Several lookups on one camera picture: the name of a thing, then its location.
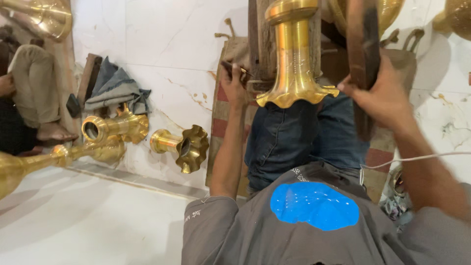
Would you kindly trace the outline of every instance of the wooden handle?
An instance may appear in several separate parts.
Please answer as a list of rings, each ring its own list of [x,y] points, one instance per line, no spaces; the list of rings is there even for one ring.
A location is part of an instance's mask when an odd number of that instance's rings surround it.
[[[347,51],[352,83],[370,90],[380,67],[380,41],[376,0],[350,0],[347,6]],[[357,135],[362,141],[373,137],[374,121],[356,103],[353,106]]]

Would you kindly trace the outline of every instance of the brass vase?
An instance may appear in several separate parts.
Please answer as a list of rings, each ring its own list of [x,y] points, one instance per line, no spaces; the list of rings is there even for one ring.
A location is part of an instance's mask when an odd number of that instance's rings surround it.
[[[378,0],[378,29],[379,37],[392,25],[398,17],[405,0]],[[343,36],[347,30],[347,2],[348,0],[327,0],[333,15],[335,26]]]
[[[169,131],[160,129],[150,138],[150,149],[155,153],[177,153],[175,163],[181,167],[181,172],[186,174],[200,169],[201,163],[206,160],[208,148],[208,133],[198,125],[184,130],[182,136],[172,135]]]
[[[319,86],[311,69],[309,18],[317,10],[317,0],[277,0],[268,7],[265,18],[276,32],[277,74],[274,87],[257,96],[261,107],[273,102],[289,108],[300,99],[317,104],[327,95],[339,94],[335,88]]]
[[[64,0],[0,0],[0,9],[7,18],[56,42],[72,30],[72,14]]]
[[[112,135],[119,135],[125,142],[137,144],[149,133],[146,115],[134,115],[124,103],[117,109],[115,118],[103,119],[89,116],[82,123],[83,136],[90,142],[101,142]]]
[[[57,145],[48,155],[34,157],[14,157],[0,152],[0,199],[12,193],[23,178],[31,172],[48,166],[69,166],[80,157],[91,156],[94,160],[113,164],[118,162],[125,152],[123,141],[110,137],[102,143],[87,142],[82,146],[66,148]]]
[[[432,26],[440,33],[454,32],[471,41],[471,0],[447,0],[445,10],[435,16]]]

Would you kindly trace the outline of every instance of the brass urn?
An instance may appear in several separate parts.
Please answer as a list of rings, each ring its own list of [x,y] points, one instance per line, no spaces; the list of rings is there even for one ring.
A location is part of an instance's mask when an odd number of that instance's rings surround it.
[[[471,41],[471,0],[447,0],[445,10],[435,16],[432,26],[440,33],[454,32]]]
[[[0,9],[7,18],[56,42],[72,30],[72,13],[64,0],[0,0]]]
[[[398,17],[405,0],[378,0],[378,29],[379,37],[392,25]],[[332,13],[335,26],[343,36],[347,30],[347,4],[348,0],[327,0]]]

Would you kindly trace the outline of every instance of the beige trousers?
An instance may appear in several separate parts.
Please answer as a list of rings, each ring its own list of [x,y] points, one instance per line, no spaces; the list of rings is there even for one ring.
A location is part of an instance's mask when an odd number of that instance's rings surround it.
[[[36,45],[22,45],[8,68],[13,75],[16,94],[13,101],[31,128],[60,119],[54,76],[54,57]]]

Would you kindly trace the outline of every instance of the blue paint stain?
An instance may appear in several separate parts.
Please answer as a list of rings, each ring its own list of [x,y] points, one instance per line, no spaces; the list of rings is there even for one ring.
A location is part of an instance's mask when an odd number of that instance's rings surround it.
[[[323,231],[356,225],[358,205],[350,198],[318,182],[298,182],[278,186],[270,208],[280,221],[307,222]]]

